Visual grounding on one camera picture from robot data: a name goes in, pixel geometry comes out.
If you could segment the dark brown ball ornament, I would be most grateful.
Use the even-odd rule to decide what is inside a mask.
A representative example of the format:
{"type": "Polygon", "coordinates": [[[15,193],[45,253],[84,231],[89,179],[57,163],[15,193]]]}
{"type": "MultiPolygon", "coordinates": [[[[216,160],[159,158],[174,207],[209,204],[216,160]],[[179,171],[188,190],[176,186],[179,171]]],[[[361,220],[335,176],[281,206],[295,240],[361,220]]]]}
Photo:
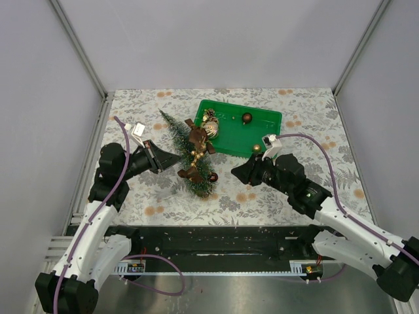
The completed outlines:
{"type": "Polygon", "coordinates": [[[218,174],[216,174],[215,172],[211,173],[209,176],[209,181],[214,183],[217,180],[218,180],[218,174]]]}

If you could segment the green plastic tray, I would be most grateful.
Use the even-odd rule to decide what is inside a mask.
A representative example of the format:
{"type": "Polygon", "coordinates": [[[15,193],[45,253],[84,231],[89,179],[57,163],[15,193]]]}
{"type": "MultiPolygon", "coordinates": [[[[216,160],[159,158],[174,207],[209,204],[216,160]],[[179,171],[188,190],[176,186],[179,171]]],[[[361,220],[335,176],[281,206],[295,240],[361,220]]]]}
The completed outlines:
{"type": "Polygon", "coordinates": [[[201,125],[205,109],[214,109],[219,121],[219,135],[211,143],[217,153],[249,158],[253,146],[264,146],[263,137],[278,135],[281,131],[282,113],[256,107],[202,100],[199,104],[194,123],[201,125]],[[251,123],[243,125],[242,115],[251,113],[251,123]]]}

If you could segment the small frosted christmas tree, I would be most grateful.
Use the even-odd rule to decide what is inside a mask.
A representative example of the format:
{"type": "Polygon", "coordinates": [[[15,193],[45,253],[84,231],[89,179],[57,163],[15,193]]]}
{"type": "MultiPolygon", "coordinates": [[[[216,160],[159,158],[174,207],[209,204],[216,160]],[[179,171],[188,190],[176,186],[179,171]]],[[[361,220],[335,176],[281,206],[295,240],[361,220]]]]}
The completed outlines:
{"type": "MultiPolygon", "coordinates": [[[[169,133],[172,137],[174,149],[176,154],[180,156],[181,169],[188,170],[194,157],[191,155],[191,151],[194,145],[189,142],[189,133],[191,129],[186,125],[185,120],[179,121],[172,115],[165,113],[163,110],[159,110],[160,115],[168,125],[169,133]]],[[[201,183],[192,183],[188,179],[181,178],[186,184],[189,192],[199,198],[207,198],[213,193],[216,182],[210,182],[209,176],[215,172],[212,163],[209,159],[208,153],[198,161],[197,169],[199,174],[204,179],[201,183]]]]}

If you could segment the brown ribbon bow decoration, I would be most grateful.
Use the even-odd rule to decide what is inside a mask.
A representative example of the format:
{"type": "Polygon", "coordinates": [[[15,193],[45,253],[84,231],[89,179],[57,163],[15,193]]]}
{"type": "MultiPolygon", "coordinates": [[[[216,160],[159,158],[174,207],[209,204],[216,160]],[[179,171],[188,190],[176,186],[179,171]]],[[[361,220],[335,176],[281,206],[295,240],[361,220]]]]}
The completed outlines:
{"type": "Polygon", "coordinates": [[[189,118],[185,120],[186,125],[191,129],[189,133],[189,142],[194,145],[191,155],[194,157],[188,170],[181,169],[177,172],[178,176],[188,179],[192,183],[201,183],[204,181],[197,169],[197,163],[201,160],[206,153],[215,154],[215,148],[209,142],[207,132],[204,128],[198,127],[189,118]]]}

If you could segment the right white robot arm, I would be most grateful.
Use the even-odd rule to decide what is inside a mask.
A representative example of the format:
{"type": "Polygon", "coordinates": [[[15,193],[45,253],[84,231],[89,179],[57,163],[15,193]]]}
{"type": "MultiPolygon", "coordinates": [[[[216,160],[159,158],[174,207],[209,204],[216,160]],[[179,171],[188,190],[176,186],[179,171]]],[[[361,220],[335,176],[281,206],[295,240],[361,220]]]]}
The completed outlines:
{"type": "Polygon", "coordinates": [[[265,183],[285,194],[296,212],[321,224],[313,236],[298,242],[302,257],[319,254],[347,264],[400,302],[409,301],[418,289],[418,238],[403,239],[345,209],[330,191],[306,177],[292,154],[275,160],[253,154],[231,173],[243,184],[265,183]]]}

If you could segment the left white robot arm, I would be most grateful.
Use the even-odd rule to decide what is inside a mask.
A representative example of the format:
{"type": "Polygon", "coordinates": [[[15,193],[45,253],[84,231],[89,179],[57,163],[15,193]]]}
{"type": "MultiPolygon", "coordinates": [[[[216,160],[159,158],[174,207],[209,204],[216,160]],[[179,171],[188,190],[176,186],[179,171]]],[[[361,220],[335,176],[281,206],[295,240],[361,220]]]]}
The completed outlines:
{"type": "Polygon", "coordinates": [[[159,174],[179,161],[178,155],[158,148],[151,140],[134,152],[118,143],[101,148],[82,222],[53,270],[40,273],[35,281],[45,313],[94,312],[101,287],[119,262],[139,256],[142,250],[139,232],[123,226],[99,248],[128,195],[128,180],[146,171],[159,174]]]}

